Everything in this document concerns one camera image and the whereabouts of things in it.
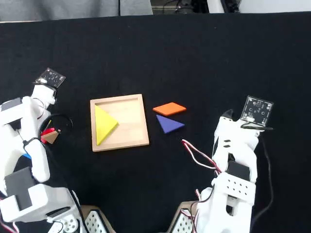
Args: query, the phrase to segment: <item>circuit board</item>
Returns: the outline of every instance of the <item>circuit board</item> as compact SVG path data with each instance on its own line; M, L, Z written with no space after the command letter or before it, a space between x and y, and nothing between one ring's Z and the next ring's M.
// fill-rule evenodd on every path
M35 84L44 84L47 86L52 86L58 88L63 81L65 76L57 73L56 71L47 68L40 76L36 79Z
M248 96L241 115L241 120L265 127L270 117L272 107L273 102Z

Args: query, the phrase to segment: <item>gray curtain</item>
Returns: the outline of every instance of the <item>gray curtain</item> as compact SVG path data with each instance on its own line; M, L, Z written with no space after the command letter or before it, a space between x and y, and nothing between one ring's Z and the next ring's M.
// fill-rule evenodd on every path
M117 16L119 0L0 0L0 21ZM120 0L121 16L152 15L150 0Z

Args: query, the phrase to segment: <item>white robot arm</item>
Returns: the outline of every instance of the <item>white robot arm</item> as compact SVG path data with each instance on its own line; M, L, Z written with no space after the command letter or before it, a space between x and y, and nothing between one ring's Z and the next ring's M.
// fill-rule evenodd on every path
M43 182L50 178L45 147L39 127L51 114L56 89L65 77L47 69L35 82L31 97L25 96L0 106L0 191L7 198L0 201L5 222L33 222L46 219L63 224L59 232L87 232L77 207L77 197L65 187L52 188ZM20 120L20 127L11 126ZM32 167L14 172L19 157L31 156Z
M199 201L191 205L181 204L179 217L176 213L175 223L172 223L169 232L250 232L257 179L254 150L260 133L272 129L265 127L272 106L272 102L249 96L241 119L233 121L232 110L220 117L214 134L212 160L208 158L214 166L203 165L215 169L216 178L211 182L212 187L197 193ZM207 157L188 141L183 140L183 143L189 151L191 147ZM196 163L202 165L190 153Z

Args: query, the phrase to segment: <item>white plastic part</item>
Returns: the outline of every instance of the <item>white plastic part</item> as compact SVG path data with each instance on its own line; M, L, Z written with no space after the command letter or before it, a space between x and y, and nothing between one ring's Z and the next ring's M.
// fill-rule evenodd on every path
M224 9L220 0L207 0L209 13L223 13Z
M30 97L24 97L22 102L25 106L25 111L23 118L20 120L20 135L24 140L29 141L32 138L38 137L37 115L34 111L34 101ZM50 170L45 148L39 140L33 140L25 149L32 159L32 174L34 178L40 183L47 181L50 178Z
M107 233L104 223L97 211L90 211L85 223L89 233Z
M44 184L37 184L28 189L32 206L20 211L15 196L10 196L0 201L0 209L3 220L6 222L35 222L47 218L46 213L70 207L70 210L64 212L56 218L48 219L50 223L67 216L70 213L77 213L74 201L66 188L52 188Z
M223 13L221 0L207 0L210 13ZM310 0L241 0L241 13L278 13L311 11Z
M189 210L183 209L189 216ZM178 219L172 229L172 233L192 233L193 225L191 219L180 212Z
M21 119L24 115L24 109L25 106L23 104L19 104L17 106L0 112L0 125L2 126L15 120Z
M258 144L261 131L242 129L245 121L233 121L220 117L215 130L214 148L217 149L213 160L222 173L212 181L212 188L202 191L202 200L208 201L197 204L198 233L249 233L252 207L255 201L257 158L254 149ZM250 181L227 174L229 154L234 156L235 162L250 169Z
M217 185L219 192L235 197L254 205L256 185L239 177L222 172L212 181L212 185Z
M62 218L61 222L64 224L63 231L66 233L73 233L78 229L78 221L74 215L67 215Z
M63 233L63 232L64 232L63 224L60 222L55 222L53 223L48 233Z
M6 195L4 178L14 171L19 157L26 153L32 158L32 175L40 183L50 178L50 170L44 147L33 140L23 149L23 140L29 141L38 136L38 128L49 115L46 108L55 103L54 90L36 85L33 98L25 96L22 104L0 112L0 191ZM20 131L14 131L8 123L20 119Z
M50 104L55 104L54 93L55 91L47 86L35 85L31 97L41 100L47 109Z
M197 205L199 210L196 226L198 233L249 233L256 186L225 172L221 173L212 183L215 186L210 199ZM211 191L210 187L203 190L202 199L210 196ZM233 208L230 214L226 211L227 205Z
M257 157L254 149L258 144L260 131L241 129L245 121L232 121L226 117L220 117L215 130L215 140L218 146L213 160L221 171L226 171L228 154L234 155L235 161L250 169L250 181L255 183L257 179Z

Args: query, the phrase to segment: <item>wooden tray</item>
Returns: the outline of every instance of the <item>wooden tray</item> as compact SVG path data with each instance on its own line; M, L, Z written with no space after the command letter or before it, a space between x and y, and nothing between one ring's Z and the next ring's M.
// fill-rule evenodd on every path
M141 94L91 100L90 105L94 152L149 145ZM119 123L98 146L96 145L95 105L105 110Z

